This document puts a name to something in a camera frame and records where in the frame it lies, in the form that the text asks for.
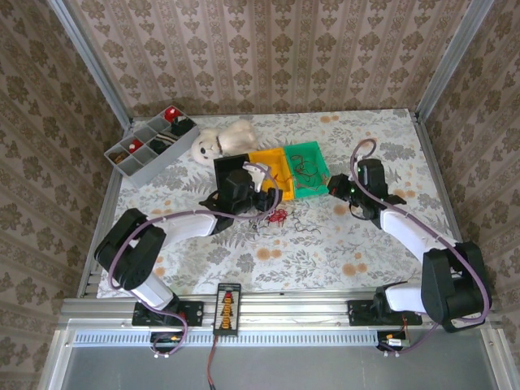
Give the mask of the black plastic bin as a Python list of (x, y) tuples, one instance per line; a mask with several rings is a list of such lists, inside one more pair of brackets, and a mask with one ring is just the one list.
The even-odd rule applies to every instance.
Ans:
[(249, 162), (248, 154), (214, 160), (217, 189), (222, 199), (238, 197), (251, 185), (252, 179), (243, 168), (244, 162)]

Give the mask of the yellow plastic bin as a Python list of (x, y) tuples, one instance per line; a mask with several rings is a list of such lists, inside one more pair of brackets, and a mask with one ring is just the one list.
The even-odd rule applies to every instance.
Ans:
[(282, 201), (289, 202), (296, 198), (293, 176), (283, 148), (265, 149), (249, 153), (252, 163), (262, 163), (271, 169), (271, 176), (282, 191)]

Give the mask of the green plastic bin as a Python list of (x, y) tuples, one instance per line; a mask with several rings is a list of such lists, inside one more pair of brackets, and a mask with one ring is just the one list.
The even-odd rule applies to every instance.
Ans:
[(296, 199), (328, 193), (331, 174), (317, 141), (287, 145), (284, 152), (292, 173)]

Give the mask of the white plush toy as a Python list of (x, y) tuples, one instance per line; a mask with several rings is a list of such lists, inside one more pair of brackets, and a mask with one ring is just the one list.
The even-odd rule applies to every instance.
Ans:
[(258, 139), (253, 125), (239, 119), (224, 130), (204, 128), (191, 146), (193, 159), (202, 165), (212, 167), (213, 161), (257, 151)]

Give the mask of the floral tablecloth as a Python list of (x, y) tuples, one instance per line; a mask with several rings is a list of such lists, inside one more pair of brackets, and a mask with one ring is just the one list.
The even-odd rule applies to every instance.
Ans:
[[(317, 141), (333, 175), (349, 169), (360, 140), (376, 140), (374, 156), (385, 169), (391, 193), (405, 199), (431, 228), (459, 237), (448, 201), (437, 191), (439, 175), (414, 115), (406, 109), (251, 115), (264, 149)], [(281, 204), (283, 222), (236, 221), (214, 236), (168, 245), (154, 273), (179, 295), (213, 293), (235, 282), (246, 293), (377, 287), (416, 281), (415, 256), (372, 223), (352, 216), (349, 206), (318, 195)]]

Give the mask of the black small item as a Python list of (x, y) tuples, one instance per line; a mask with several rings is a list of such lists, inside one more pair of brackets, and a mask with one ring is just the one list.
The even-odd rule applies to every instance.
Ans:
[(171, 133), (175, 137), (180, 138), (184, 134), (189, 132), (194, 126), (195, 126), (195, 123), (189, 118), (185, 118), (185, 119), (176, 118), (171, 123)]

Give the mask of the black and white striped item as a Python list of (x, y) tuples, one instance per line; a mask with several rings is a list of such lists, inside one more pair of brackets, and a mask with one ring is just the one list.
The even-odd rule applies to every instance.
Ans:
[(178, 141), (179, 137), (171, 132), (159, 132), (150, 142), (149, 147), (156, 153), (161, 154), (171, 145)]

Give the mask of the grey compartment organizer tray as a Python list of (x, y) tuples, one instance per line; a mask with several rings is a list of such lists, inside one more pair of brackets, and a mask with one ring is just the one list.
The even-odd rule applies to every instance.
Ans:
[[(180, 119), (191, 119), (182, 110), (179, 108), (177, 109), (183, 113), (183, 116), (179, 117)], [(199, 135), (198, 126), (193, 121), (195, 126), (189, 132), (180, 137), (174, 145), (171, 145), (163, 153), (156, 154), (149, 147), (149, 142), (159, 132), (171, 131), (171, 123), (168, 123), (163, 118), (165, 110), (166, 109), (160, 111), (152, 118), (133, 121), (128, 134), (123, 136), (120, 141), (115, 143), (105, 152), (105, 157), (108, 159), (109, 163), (111, 163), (123, 177), (130, 180), (137, 187), (147, 184), (166, 167), (170, 166), (176, 159), (188, 152), (192, 143)], [(128, 152), (128, 145), (133, 139), (140, 140), (143, 143), (143, 146), (133, 154), (130, 154)], [(109, 154), (123, 150), (128, 153), (128, 156), (120, 164), (114, 164), (109, 159)]]

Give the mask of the black power distribution board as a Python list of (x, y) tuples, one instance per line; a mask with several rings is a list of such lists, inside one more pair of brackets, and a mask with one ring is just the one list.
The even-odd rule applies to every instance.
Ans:
[(241, 284), (220, 283), (218, 285), (213, 334), (215, 336), (237, 336), (241, 308)]

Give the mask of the grey metal panel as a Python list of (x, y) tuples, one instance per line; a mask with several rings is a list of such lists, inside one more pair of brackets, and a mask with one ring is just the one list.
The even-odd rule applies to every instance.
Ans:
[(347, 347), (186, 348), (155, 358), (146, 348), (73, 349), (52, 390), (498, 390), (483, 346), (440, 339), (400, 357)]

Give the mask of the red and black power lead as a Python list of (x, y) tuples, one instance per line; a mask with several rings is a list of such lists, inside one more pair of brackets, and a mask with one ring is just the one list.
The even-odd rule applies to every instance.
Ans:
[(215, 356), (217, 343), (218, 343), (218, 337), (216, 335), (214, 335), (212, 347), (211, 347), (210, 354), (208, 356), (208, 360), (207, 360), (207, 364), (206, 364), (206, 378), (207, 378), (210, 390), (216, 390), (215, 382), (212, 379), (212, 375), (211, 375), (211, 365), (212, 365), (212, 362), (213, 362), (213, 359)]

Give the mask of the aluminium mounting rail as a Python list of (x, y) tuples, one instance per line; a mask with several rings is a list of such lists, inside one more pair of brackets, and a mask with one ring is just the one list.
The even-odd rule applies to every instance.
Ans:
[[(240, 301), (241, 331), (331, 331), (350, 329), (345, 295), (245, 294)], [(128, 330), (135, 301), (130, 298), (67, 299), (60, 329)]]

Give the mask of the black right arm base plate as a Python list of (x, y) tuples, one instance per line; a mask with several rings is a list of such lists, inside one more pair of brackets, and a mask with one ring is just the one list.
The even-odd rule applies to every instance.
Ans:
[(411, 311), (392, 311), (383, 302), (371, 300), (347, 301), (349, 325), (361, 326), (412, 326), (423, 324), (422, 316)]

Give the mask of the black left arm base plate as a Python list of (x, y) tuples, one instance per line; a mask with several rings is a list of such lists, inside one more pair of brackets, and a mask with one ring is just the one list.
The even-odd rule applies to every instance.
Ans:
[[(179, 315), (192, 327), (200, 327), (202, 325), (203, 309), (203, 301), (174, 301), (164, 308), (169, 313)], [(180, 327), (182, 323), (177, 318), (155, 313), (137, 302), (134, 305), (132, 325), (142, 327)]]

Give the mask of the aluminium frame post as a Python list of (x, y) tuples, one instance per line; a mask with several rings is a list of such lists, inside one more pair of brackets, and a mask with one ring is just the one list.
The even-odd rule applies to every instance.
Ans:
[(89, 40), (86, 32), (80, 26), (78, 18), (73, 10), (67, 5), (66, 0), (48, 0), (50, 7), (58, 17), (65, 32), (71, 39), (78, 54), (84, 61), (85, 66), (92, 75), (102, 95), (109, 104), (115, 117), (124, 130), (128, 130), (131, 125), (131, 117), (127, 113), (122, 99), (119, 97), (115, 86), (110, 80), (102, 61), (96, 54), (93, 43)]
[(448, 82), (462, 63), (462, 58), (468, 50), (485, 17), (490, 11), (494, 0), (471, 0), (466, 13), (457, 26), (453, 38), (447, 46), (433, 77), (415, 111), (418, 122), (424, 123), (432, 113), (440, 96), (447, 88)]

